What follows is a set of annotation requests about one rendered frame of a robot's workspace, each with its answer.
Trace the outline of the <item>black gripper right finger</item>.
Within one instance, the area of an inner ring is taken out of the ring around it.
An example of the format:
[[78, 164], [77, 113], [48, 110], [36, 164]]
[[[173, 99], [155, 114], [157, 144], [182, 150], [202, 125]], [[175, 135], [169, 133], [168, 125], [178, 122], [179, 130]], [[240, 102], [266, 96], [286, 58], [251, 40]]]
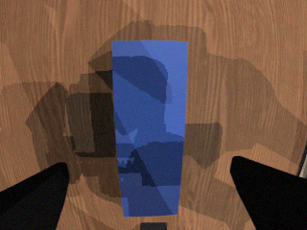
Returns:
[[307, 230], [307, 179], [234, 156], [229, 169], [256, 230]]

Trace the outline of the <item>dark grey rectangular block with recess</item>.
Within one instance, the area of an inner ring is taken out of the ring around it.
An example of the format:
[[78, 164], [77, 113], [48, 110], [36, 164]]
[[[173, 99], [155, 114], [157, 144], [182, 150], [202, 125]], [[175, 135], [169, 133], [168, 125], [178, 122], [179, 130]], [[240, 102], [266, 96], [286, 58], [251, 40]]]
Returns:
[[141, 230], [168, 230], [166, 222], [142, 222]]

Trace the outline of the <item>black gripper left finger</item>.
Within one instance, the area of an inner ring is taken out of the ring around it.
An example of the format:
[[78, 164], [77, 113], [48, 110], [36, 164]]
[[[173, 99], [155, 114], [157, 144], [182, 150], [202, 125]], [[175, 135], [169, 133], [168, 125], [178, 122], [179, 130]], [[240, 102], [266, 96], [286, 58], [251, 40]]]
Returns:
[[0, 192], [0, 230], [57, 230], [69, 179], [58, 162]]

